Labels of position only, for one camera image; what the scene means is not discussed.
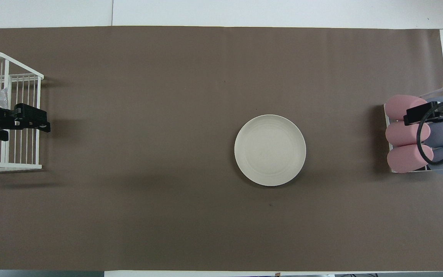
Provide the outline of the pink cup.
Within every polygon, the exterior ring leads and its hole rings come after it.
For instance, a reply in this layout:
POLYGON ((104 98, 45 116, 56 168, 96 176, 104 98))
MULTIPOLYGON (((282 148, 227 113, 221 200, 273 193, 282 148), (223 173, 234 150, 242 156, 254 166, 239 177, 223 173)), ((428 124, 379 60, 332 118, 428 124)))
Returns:
POLYGON ((408 95, 395 95, 385 103, 385 114, 390 120, 404 120, 406 111, 410 108, 426 104, 423 98, 408 95))
POLYGON ((385 131, 387 142, 392 147, 403 147, 417 144, 417 130, 419 124, 405 125, 404 121, 390 123, 385 131))
POLYGON ((397 173, 412 172, 428 164, 421 156, 416 144, 392 149, 387 154, 387 163, 391 170, 397 173))

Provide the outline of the cream round plate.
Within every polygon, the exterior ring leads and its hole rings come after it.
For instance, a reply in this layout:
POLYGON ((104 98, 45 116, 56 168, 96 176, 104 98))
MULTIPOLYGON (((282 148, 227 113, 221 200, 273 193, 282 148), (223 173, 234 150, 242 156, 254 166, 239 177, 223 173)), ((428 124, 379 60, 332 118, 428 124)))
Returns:
POLYGON ((260 115, 245 123, 234 142, 239 170, 255 184, 276 187, 300 173, 306 141, 300 129, 279 115, 260 115))

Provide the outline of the brown table mat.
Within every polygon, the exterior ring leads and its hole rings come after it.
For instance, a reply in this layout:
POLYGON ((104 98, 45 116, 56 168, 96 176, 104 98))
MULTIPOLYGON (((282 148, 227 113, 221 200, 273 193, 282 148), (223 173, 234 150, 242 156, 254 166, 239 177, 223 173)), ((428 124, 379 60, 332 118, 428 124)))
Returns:
POLYGON ((0 29, 44 74, 42 170, 0 172, 0 269, 443 270, 443 176, 394 174, 383 104, 440 88, 438 30, 0 29), (265 187, 234 142, 292 121, 306 161, 265 187))

